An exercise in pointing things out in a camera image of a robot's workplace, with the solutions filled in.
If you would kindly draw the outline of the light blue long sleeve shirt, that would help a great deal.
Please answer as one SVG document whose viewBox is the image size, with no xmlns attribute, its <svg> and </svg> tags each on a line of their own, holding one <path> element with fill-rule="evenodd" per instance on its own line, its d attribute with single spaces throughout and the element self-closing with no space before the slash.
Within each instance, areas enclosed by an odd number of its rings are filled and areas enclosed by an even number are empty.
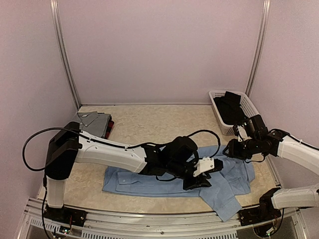
<svg viewBox="0 0 319 239">
<path fill-rule="evenodd" d="M 252 163 L 228 158 L 223 155 L 225 147 L 205 146 L 198 149 L 200 157 L 211 156 L 223 163 L 223 169 L 210 174 L 209 188 L 183 190 L 183 181 L 164 174 L 157 180 L 154 176 L 139 175 L 124 169 L 108 167 L 105 171 L 103 192 L 141 197 L 200 197 L 222 221 L 227 221 L 242 209 L 235 198 L 251 192 L 250 183 L 255 179 Z"/>
</svg>

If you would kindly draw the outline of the white plastic laundry basket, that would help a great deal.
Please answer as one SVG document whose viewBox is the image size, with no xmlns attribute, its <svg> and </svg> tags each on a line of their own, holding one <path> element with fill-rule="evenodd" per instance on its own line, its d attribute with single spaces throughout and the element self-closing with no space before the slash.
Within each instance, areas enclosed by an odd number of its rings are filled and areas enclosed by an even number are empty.
<svg viewBox="0 0 319 239">
<path fill-rule="evenodd" d="M 251 100 L 249 99 L 249 97 L 243 93 L 243 92 L 238 92 L 238 91 L 230 91 L 234 94 L 240 95 L 241 99 L 240 99 L 240 107 L 243 110 L 244 114 L 247 117 L 253 117 L 255 115 L 259 115 L 260 113 L 258 112 L 258 110 L 256 109 L 256 107 L 254 106 L 254 104 L 251 102 Z M 208 95 L 211 99 L 212 102 L 212 110 L 217 118 L 218 121 L 218 125 L 220 127 L 220 130 L 222 132 L 223 135 L 234 135 L 234 130 L 233 130 L 233 125 L 230 124 L 225 124 L 222 117 L 219 114 L 218 108 L 216 106 L 216 103 L 214 101 L 214 98 L 216 97 L 222 97 L 224 96 L 226 93 L 226 90 L 212 90 L 208 92 Z"/>
</svg>

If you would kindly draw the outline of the red black plaid shirt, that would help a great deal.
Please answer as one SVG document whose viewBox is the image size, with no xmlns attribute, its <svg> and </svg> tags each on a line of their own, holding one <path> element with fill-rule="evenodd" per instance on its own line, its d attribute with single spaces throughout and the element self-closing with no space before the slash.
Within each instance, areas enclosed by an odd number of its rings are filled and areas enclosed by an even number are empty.
<svg viewBox="0 0 319 239">
<path fill-rule="evenodd" d="M 105 137 L 104 137 L 105 139 L 109 138 L 109 136 L 112 132 L 113 126 L 114 126 L 114 121 L 109 120 L 107 127 L 106 127 L 106 132 L 105 132 Z"/>
</svg>

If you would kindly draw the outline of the grey button shirt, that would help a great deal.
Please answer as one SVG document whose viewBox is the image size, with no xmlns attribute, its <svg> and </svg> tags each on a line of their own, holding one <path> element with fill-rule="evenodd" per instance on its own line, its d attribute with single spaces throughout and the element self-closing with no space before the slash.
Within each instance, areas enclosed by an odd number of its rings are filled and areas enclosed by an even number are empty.
<svg viewBox="0 0 319 239">
<path fill-rule="evenodd" d="M 73 118 L 80 124 L 80 129 L 100 138 L 105 138 L 110 114 L 95 112 L 77 113 Z"/>
</svg>

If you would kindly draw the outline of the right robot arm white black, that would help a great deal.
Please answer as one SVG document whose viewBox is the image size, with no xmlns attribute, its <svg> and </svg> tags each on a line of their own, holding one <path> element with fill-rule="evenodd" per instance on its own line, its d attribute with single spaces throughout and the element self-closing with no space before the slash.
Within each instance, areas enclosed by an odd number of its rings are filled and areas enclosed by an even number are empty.
<svg viewBox="0 0 319 239">
<path fill-rule="evenodd" d="M 255 115 L 234 125 L 235 135 L 223 150 L 229 158 L 250 163 L 252 156 L 272 155 L 290 160 L 311 172 L 319 172 L 319 149 L 295 138 L 281 129 L 268 130 L 262 117 Z M 265 221 L 275 210 L 299 207 L 310 208 L 319 205 L 318 184 L 291 189 L 273 188 L 260 198 L 260 206 L 255 210 L 255 217 Z"/>
</svg>

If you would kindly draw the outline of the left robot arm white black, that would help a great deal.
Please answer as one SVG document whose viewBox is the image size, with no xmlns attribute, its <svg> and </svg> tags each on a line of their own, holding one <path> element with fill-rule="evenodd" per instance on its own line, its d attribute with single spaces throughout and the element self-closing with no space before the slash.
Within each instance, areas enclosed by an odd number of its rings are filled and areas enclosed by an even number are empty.
<svg viewBox="0 0 319 239">
<path fill-rule="evenodd" d="M 94 136 L 70 122 L 50 140 L 45 177 L 50 213 L 63 222 L 70 216 L 64 206 L 65 184 L 75 163 L 93 163 L 130 172 L 183 180 L 183 189 L 210 187 L 207 173 L 215 168 L 213 157 L 200 158 L 198 146 L 188 136 L 164 144 L 151 142 L 129 145 Z"/>
</svg>

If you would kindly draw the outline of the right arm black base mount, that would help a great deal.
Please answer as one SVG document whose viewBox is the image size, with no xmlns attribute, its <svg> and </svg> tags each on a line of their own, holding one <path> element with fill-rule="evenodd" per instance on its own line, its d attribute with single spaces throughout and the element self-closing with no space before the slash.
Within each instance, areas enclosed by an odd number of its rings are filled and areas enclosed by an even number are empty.
<svg viewBox="0 0 319 239">
<path fill-rule="evenodd" d="M 242 227 L 273 220 L 282 215 L 280 210 L 274 209 L 268 212 L 262 211 L 259 207 L 243 209 L 238 214 Z"/>
</svg>

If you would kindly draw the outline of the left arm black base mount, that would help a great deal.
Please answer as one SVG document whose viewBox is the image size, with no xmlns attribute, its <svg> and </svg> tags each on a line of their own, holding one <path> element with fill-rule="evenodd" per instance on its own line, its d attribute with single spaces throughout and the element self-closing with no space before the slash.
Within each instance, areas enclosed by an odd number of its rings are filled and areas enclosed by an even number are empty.
<svg viewBox="0 0 319 239">
<path fill-rule="evenodd" d="M 46 207 L 44 218 L 50 219 L 70 226 L 83 227 L 86 221 L 87 212 L 84 210 L 73 209 L 68 207 L 51 208 Z"/>
</svg>

